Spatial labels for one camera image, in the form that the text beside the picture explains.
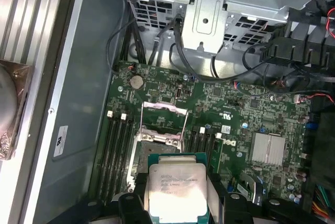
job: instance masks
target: capacitor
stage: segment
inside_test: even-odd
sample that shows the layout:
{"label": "capacitor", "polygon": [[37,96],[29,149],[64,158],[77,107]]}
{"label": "capacitor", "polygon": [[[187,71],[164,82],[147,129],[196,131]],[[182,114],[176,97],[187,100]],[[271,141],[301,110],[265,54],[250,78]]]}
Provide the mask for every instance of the capacitor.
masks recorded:
{"label": "capacitor", "polygon": [[293,201],[294,201],[294,203],[296,203],[296,204],[299,204],[299,203],[300,203],[300,199],[299,199],[298,197],[295,197]]}
{"label": "capacitor", "polygon": [[297,180],[302,181],[302,182],[306,182],[307,181],[307,179],[305,177],[302,177],[300,175],[297,175],[296,178],[297,178]]}
{"label": "capacitor", "polygon": [[288,189],[288,190],[293,190],[293,189],[294,189],[294,185],[289,184],[289,185],[287,186],[287,189]]}
{"label": "capacitor", "polygon": [[290,200],[294,200],[295,196],[294,194],[289,194],[289,197],[288,197]]}
{"label": "capacitor", "polygon": [[300,124],[305,124],[307,123],[309,120],[309,116],[306,116],[306,115],[301,115],[298,119],[297,119],[297,122],[300,123]]}
{"label": "capacitor", "polygon": [[298,170],[297,174],[300,175],[301,177],[306,177],[307,174],[304,171]]}

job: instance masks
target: chipset heatsink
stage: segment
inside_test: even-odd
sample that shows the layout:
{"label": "chipset heatsink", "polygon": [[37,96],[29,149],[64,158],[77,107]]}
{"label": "chipset heatsink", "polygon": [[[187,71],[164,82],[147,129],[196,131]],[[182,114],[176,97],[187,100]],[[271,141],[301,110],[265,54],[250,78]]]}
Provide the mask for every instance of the chipset heatsink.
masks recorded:
{"label": "chipset heatsink", "polygon": [[254,133],[250,150],[251,161],[271,165],[282,165],[285,138],[262,133]]}

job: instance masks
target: ventilation holes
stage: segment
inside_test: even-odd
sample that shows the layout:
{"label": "ventilation holes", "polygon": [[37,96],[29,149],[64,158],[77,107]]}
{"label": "ventilation holes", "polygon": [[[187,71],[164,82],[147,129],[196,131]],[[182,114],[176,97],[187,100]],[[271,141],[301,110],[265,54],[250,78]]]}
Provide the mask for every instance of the ventilation holes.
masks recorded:
{"label": "ventilation holes", "polygon": [[234,42],[236,38],[237,38],[237,36],[233,36],[233,35],[230,35],[230,34],[225,34],[224,41]]}
{"label": "ventilation holes", "polygon": [[155,0],[131,3],[137,22],[153,28],[164,28],[173,19],[172,4]]}
{"label": "ventilation holes", "polygon": [[254,34],[244,34],[244,36],[239,40],[239,43],[242,44],[248,44],[248,45],[254,45],[256,43],[259,43],[264,37]]}

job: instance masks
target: power supply wires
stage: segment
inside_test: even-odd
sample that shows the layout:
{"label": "power supply wires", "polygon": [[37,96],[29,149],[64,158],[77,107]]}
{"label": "power supply wires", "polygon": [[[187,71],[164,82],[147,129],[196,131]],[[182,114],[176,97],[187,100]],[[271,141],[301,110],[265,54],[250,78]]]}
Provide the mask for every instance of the power supply wires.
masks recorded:
{"label": "power supply wires", "polygon": [[330,204],[326,190],[320,185],[315,187],[312,210],[316,215],[334,220],[334,210]]}
{"label": "power supply wires", "polygon": [[131,19],[130,21],[128,21],[127,23],[123,24],[118,30],[116,30],[115,32],[113,32],[110,37],[108,38],[107,40],[107,43],[106,43],[106,61],[107,61],[107,65],[110,69],[110,71],[112,72],[113,75],[119,75],[121,72],[118,72],[118,71],[115,71],[113,69],[113,63],[111,62],[111,59],[110,59],[110,45],[111,45],[111,42],[113,41],[113,39],[120,33],[122,32],[123,30],[127,29],[127,27],[131,24],[134,24],[136,21],[135,18]]}
{"label": "power supply wires", "polygon": [[154,39],[154,44],[153,44],[153,48],[152,48],[152,53],[150,55],[149,61],[148,61],[148,65],[152,65],[155,56],[157,54],[158,51],[158,47],[161,41],[161,37],[162,35],[167,32],[168,30],[170,30],[173,27],[174,21],[172,21],[171,23],[169,23],[168,25],[166,25],[156,36],[156,38]]}
{"label": "power supply wires", "polygon": [[180,21],[178,21],[178,20],[176,20],[176,23],[175,23],[175,26],[174,26],[174,36],[175,36],[175,46],[177,48],[177,52],[179,54],[179,57],[180,57],[183,65],[185,66],[187,72],[190,73],[191,75],[193,75],[200,82],[215,84],[215,83],[222,83],[222,82],[226,82],[226,81],[236,80],[236,79],[242,78],[242,77],[252,73],[253,71],[259,69],[261,66],[265,65],[265,62],[262,62],[262,63],[256,65],[255,67],[251,68],[250,70],[247,70],[243,73],[240,73],[240,74],[237,74],[237,75],[234,75],[234,76],[230,76],[230,77],[226,77],[226,78],[223,78],[223,79],[218,79],[218,78],[213,78],[213,77],[202,77],[195,72],[195,70],[189,64],[188,60],[186,59],[186,57],[184,55],[182,35],[181,35],[181,25],[180,25]]}

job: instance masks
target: black cable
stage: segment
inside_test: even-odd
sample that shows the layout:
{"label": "black cable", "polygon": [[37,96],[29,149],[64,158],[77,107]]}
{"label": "black cable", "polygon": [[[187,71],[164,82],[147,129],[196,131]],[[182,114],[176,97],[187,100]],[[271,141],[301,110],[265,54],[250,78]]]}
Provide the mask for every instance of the black cable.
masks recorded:
{"label": "black cable", "polygon": [[173,47],[174,47],[175,45],[176,45],[176,44],[173,43],[173,44],[171,44],[171,46],[170,46],[170,50],[169,50],[169,61],[170,61],[170,64],[171,64],[173,67],[175,67],[180,73],[183,73],[183,74],[189,76],[189,74],[188,74],[187,72],[185,72],[185,71],[183,71],[182,69],[180,69],[180,68],[179,68],[177,65],[175,65],[174,62],[172,61]]}
{"label": "black cable", "polygon": [[[242,64],[244,66],[244,68],[246,68],[247,70],[250,70],[251,67],[248,65],[247,63],[247,60],[246,60],[246,55],[247,53],[251,50],[251,49],[255,49],[257,47],[261,47],[261,46],[264,46],[264,47],[269,47],[271,44],[270,43],[257,43],[257,44],[254,44],[252,46],[250,46],[244,53],[243,53],[243,56],[242,56]],[[254,71],[254,73],[259,76],[261,79],[263,78],[263,75],[257,71]]]}
{"label": "black cable", "polygon": [[152,53],[150,55],[149,61],[148,61],[148,65],[152,65],[153,60],[155,59],[156,53],[158,51],[158,46],[159,46],[159,41],[161,40],[161,36],[167,32],[169,29],[171,29],[173,27],[174,21],[172,21],[171,23],[169,23],[168,25],[166,25],[158,34],[157,34],[157,38],[158,41],[155,41],[153,44],[153,48],[152,48]]}
{"label": "black cable", "polygon": [[203,83],[223,83],[226,81],[231,81],[231,80],[236,80],[239,79],[241,77],[244,77],[252,72],[254,72],[255,70],[259,69],[260,67],[262,67],[263,65],[265,65],[265,62],[262,62],[258,65],[256,65],[255,67],[251,68],[250,70],[247,70],[243,73],[240,73],[238,75],[234,75],[234,76],[230,76],[230,77],[226,77],[224,79],[217,79],[217,78],[202,78],[200,77],[195,71],[194,69],[191,67],[191,65],[189,64],[189,62],[187,61],[184,52],[183,52],[183,46],[182,46],[182,35],[181,35],[181,28],[180,28],[180,23],[176,22],[175,26],[174,26],[174,35],[175,35],[175,41],[176,41],[176,48],[178,51],[178,54],[181,58],[181,61],[183,62],[184,66],[186,67],[186,69],[193,74],[199,81],[203,82]]}
{"label": "black cable", "polygon": [[130,42],[131,42],[131,27],[128,26],[122,40],[120,60],[128,61]]}
{"label": "black cable", "polygon": [[115,70],[113,70],[113,64],[110,62],[110,43],[112,42],[112,40],[124,29],[126,29],[129,25],[133,24],[136,21],[136,19],[132,19],[129,22],[125,23],[124,25],[122,25],[117,31],[115,31],[107,40],[107,44],[106,44],[106,61],[108,64],[108,67],[110,68],[110,71],[112,72],[112,74],[114,75],[118,75],[121,72],[117,72]]}
{"label": "black cable", "polygon": [[134,37],[135,49],[137,53],[138,62],[146,64],[146,52],[144,50],[143,42],[142,42],[141,35],[140,35],[140,30],[138,28],[137,23],[133,23],[131,25],[131,29],[132,29],[132,35]]}
{"label": "black cable", "polygon": [[221,46],[220,46],[220,48],[219,48],[219,50],[218,50],[218,53],[216,53],[216,55],[213,56],[212,59],[211,59],[211,69],[212,69],[212,71],[213,71],[214,77],[216,77],[216,78],[219,78],[219,75],[218,75],[218,73],[216,72],[216,68],[215,68],[215,60],[216,60],[216,56],[220,53],[220,51],[223,49],[223,47],[224,47],[224,44],[221,44]]}
{"label": "black cable", "polygon": [[213,71],[214,77],[220,78],[218,73],[216,72],[215,59],[216,59],[216,55],[211,58],[211,70]]}
{"label": "black cable", "polygon": [[277,94],[277,95],[295,95],[295,94],[323,93],[323,94],[327,94],[327,95],[329,95],[333,98],[333,95],[329,91],[325,91],[325,90],[322,90],[322,89],[306,89],[306,90],[301,90],[301,91],[279,91],[279,90],[275,90],[275,89],[273,89],[272,87],[269,87],[266,84],[266,75],[267,75],[267,72],[269,70],[269,67],[270,67],[270,65],[267,65],[266,68],[265,68],[265,71],[264,71],[263,86],[274,94]]}
{"label": "black cable", "polygon": [[333,76],[325,76],[320,73],[313,73],[310,70],[305,69],[302,66],[299,66],[297,64],[292,65],[293,68],[297,71],[299,71],[301,74],[303,74],[307,78],[315,79],[320,82],[325,82],[325,83],[335,83],[335,77]]}

